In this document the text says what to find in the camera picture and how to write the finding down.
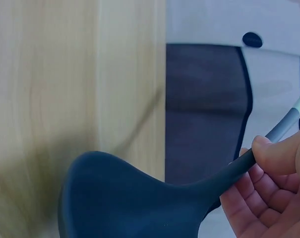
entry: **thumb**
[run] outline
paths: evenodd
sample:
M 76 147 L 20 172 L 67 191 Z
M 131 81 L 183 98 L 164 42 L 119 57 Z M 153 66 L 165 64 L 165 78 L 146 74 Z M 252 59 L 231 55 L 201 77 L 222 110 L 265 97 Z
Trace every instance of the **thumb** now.
M 267 173 L 300 175 L 300 131 L 293 136 L 271 143 L 263 136 L 255 137 L 252 151 L 257 164 Z

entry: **silicone spatula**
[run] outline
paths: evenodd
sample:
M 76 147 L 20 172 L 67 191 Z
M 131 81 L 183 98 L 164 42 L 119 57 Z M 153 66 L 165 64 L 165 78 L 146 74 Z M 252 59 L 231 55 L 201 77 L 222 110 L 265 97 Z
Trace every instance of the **silicone spatula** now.
M 278 142 L 300 118 L 300 98 L 266 135 Z M 210 206 L 255 164 L 250 149 L 217 174 L 170 185 L 103 152 L 81 155 L 60 195 L 62 238 L 197 238 Z

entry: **wood grain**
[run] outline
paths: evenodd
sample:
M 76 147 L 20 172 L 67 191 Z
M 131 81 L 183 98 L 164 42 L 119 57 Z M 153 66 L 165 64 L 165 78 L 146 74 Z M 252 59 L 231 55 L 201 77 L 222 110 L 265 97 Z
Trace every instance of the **wood grain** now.
M 163 180 L 165 1 L 0 0 L 0 238 L 57 238 L 69 164 Z

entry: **finger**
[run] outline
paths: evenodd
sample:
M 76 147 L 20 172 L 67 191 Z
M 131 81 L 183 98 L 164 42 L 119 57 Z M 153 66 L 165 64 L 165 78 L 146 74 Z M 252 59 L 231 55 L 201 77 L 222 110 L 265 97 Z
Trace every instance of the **finger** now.
M 220 201 L 237 237 L 246 233 L 260 237 L 267 230 L 266 226 L 251 212 L 236 186 L 232 186 L 221 195 Z
M 255 190 L 267 206 L 282 213 L 293 198 L 294 193 L 280 189 L 259 165 L 253 166 L 249 175 Z
M 252 151 L 257 164 L 265 172 L 290 175 L 296 173 L 295 158 L 299 145 L 300 131 L 275 144 L 265 137 L 257 136 L 252 143 Z
M 266 227 L 272 226 L 280 217 L 280 213 L 274 209 L 270 209 L 264 202 L 259 192 L 255 190 L 250 179 L 249 173 L 246 173 L 237 183 L 236 188 L 245 200 L 251 212 Z
M 300 221 L 300 195 L 295 195 L 284 213 L 280 216 L 280 219 L 275 225 L 270 228 L 270 234 L 274 234 L 273 237 L 292 237 L 285 236 L 286 232 L 290 229 L 294 229 L 296 224 Z
M 281 176 L 270 175 L 270 178 L 280 189 L 288 190 L 293 193 L 297 193 L 299 191 L 300 177 L 298 174 Z
M 239 152 L 239 156 L 243 155 L 245 152 L 247 152 L 248 149 L 247 148 L 241 148 L 240 152 Z

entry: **spatula handle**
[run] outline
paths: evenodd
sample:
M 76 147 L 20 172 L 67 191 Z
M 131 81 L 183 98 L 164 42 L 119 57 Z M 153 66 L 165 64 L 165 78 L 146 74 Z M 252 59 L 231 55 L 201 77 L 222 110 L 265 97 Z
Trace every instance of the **spatula handle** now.
M 278 142 L 285 133 L 300 119 L 300 97 L 285 117 L 266 135 L 273 143 Z M 255 164 L 254 155 L 249 149 L 220 172 L 205 181 L 204 186 L 210 190 L 212 200 L 227 191 Z

